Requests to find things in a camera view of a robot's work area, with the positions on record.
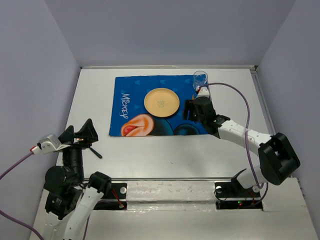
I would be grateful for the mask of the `yellow round plate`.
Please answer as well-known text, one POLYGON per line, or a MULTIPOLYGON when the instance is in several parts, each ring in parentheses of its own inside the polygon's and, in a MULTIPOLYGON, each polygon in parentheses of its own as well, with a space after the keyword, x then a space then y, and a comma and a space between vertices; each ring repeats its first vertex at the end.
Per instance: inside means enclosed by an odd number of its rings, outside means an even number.
POLYGON ((174 115, 180 107, 178 95, 168 88, 155 88, 144 97, 146 111, 158 118, 174 115))

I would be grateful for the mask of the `clear plastic cup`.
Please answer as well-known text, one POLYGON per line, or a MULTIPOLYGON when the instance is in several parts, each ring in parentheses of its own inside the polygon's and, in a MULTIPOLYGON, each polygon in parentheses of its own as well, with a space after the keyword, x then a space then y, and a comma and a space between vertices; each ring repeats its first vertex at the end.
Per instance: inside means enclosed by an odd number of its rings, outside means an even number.
POLYGON ((196 92, 198 92, 202 85, 208 83, 208 74, 205 71, 198 70, 193 74, 192 86, 196 92))

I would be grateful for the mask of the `blue Mickey placemat cloth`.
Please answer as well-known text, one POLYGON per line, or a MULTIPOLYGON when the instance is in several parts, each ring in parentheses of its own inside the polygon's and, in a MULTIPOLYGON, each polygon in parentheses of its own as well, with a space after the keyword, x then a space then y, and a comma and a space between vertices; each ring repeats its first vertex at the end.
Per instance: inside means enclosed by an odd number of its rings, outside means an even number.
POLYGON ((206 135, 198 122, 183 119, 185 101, 196 97, 192 75, 149 75, 116 77, 109 135, 111 137, 206 135), (180 100, 178 111, 169 117, 147 112, 144 98, 156 88, 174 91, 180 100))

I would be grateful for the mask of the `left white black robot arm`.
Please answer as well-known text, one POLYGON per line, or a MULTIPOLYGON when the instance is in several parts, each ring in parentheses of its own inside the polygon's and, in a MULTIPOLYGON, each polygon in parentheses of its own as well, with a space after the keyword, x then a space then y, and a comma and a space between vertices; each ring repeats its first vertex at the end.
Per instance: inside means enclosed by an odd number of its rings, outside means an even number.
POLYGON ((98 140, 89 118, 79 131, 70 125, 60 136, 49 134, 39 141, 43 154, 62 153, 62 165, 50 167, 45 174, 45 240, 75 240, 99 200, 110 194, 112 179, 99 171, 80 188, 85 180, 83 150, 98 140))

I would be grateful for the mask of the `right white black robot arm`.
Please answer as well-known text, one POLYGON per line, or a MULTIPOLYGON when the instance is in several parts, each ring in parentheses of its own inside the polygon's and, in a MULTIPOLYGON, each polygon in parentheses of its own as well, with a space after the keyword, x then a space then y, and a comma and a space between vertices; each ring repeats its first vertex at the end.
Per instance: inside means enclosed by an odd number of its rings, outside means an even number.
POLYGON ((259 165, 238 172, 223 190, 242 196, 249 188, 270 183, 280 185, 301 165, 289 139, 283 133, 275 135, 246 129, 229 117, 216 114, 210 98, 201 96, 186 100, 183 118, 200 123, 218 139, 232 142, 245 148, 247 154, 258 156, 259 165))

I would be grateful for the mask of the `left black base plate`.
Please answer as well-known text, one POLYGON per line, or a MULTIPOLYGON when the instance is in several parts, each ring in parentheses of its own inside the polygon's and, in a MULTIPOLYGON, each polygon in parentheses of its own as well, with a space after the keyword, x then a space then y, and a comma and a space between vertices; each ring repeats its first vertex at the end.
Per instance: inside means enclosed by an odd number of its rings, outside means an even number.
POLYGON ((127 209, 127 190, 126 182, 112 182, 110 191, 95 205, 94 210, 123 211, 127 209))

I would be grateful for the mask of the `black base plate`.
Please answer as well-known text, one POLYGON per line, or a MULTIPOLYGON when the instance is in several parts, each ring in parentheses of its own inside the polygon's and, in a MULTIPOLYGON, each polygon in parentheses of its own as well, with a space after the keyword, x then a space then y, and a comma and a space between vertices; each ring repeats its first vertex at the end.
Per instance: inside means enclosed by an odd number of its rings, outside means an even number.
POLYGON ((112 182, 110 191, 95 205, 94 210, 123 211, 127 209, 127 190, 126 182, 112 182))
POLYGON ((217 210, 263 210, 261 193, 252 188, 235 191, 231 182, 216 182, 214 196, 217 210))

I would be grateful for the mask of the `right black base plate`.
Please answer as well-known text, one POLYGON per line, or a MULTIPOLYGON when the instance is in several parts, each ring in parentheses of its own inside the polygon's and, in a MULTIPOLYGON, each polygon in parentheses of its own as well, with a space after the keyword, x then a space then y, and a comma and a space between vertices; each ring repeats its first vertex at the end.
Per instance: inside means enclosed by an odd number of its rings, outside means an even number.
POLYGON ((231 182, 216 182, 214 196, 217 210, 263 210, 261 193, 252 188, 235 191, 231 182))

